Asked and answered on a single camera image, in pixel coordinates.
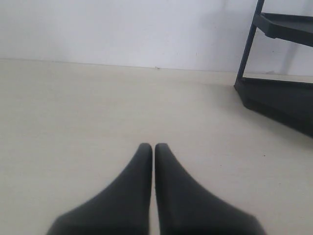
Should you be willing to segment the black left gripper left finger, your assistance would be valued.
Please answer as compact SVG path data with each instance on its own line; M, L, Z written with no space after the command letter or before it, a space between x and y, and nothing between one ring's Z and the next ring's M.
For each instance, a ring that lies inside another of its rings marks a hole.
M153 151L139 145L134 156L103 191L59 216L49 235L147 235L152 190Z

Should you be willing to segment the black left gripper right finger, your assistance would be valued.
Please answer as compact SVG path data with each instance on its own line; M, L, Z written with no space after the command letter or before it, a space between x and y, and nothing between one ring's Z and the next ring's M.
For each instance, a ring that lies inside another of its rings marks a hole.
M162 235L264 235L260 222L201 186L166 143L155 146L155 187Z

